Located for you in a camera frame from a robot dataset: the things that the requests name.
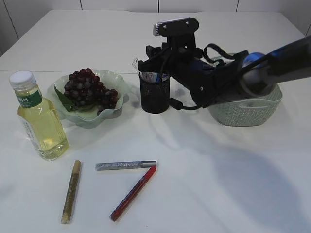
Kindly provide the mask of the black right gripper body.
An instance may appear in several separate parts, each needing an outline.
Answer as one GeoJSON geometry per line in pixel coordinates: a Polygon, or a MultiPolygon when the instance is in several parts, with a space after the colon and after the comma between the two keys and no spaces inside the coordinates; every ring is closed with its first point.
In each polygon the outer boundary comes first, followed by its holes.
{"type": "Polygon", "coordinates": [[[141,73],[166,73],[176,80],[203,79],[203,51],[190,45],[162,43],[160,47],[146,46],[148,59],[138,60],[141,73]]]}

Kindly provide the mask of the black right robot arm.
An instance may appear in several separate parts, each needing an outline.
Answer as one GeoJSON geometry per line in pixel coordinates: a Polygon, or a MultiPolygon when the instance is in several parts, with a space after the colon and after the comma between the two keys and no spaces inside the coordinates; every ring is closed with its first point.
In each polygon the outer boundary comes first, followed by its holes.
{"type": "Polygon", "coordinates": [[[164,98],[176,110],[196,110],[258,98],[270,94],[278,83],[311,76],[310,37],[260,56],[246,50],[229,55],[215,44],[208,44],[207,48],[214,49],[230,63],[217,60],[218,66],[213,67],[207,49],[190,44],[177,46],[176,41],[168,40],[157,47],[156,52],[148,46],[149,58],[138,62],[138,70],[168,74],[189,90],[194,106],[184,106],[174,98],[164,98]]]}

